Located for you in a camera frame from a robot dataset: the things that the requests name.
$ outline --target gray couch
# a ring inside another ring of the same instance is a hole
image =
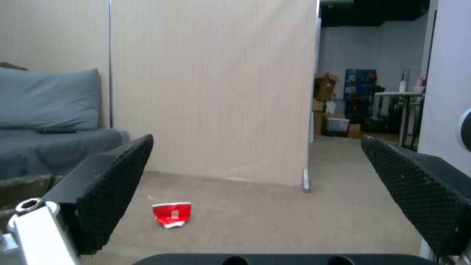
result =
[[[0,230],[18,202],[41,197],[86,157],[129,141],[124,131],[98,128],[100,92],[96,69],[0,67]]]

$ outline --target beige carpet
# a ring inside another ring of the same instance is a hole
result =
[[[321,138],[310,146],[313,190],[146,173],[108,245],[85,264],[129,264],[159,253],[407,253],[419,234],[361,151],[360,141]],[[154,203],[191,201],[193,216],[166,230]]]

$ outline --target textured gripper pad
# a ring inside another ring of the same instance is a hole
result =
[[[153,144],[152,135],[132,142],[77,198],[76,214],[85,233],[77,242],[81,254],[93,254],[108,242],[139,184]]]
[[[395,202],[435,254],[460,254],[470,238],[469,177],[443,159],[373,137],[363,137],[362,148]]]

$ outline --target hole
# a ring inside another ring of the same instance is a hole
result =
[[[342,256],[334,256],[329,259],[327,265],[354,265],[352,261]]]
[[[249,265],[249,263],[239,256],[228,257],[222,265]]]
[[[21,208],[28,209],[35,206],[38,202],[36,200],[30,200],[21,205]]]

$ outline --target blue cushion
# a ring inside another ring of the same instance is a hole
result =
[[[96,69],[45,74],[0,68],[0,128],[96,129],[100,91]]]

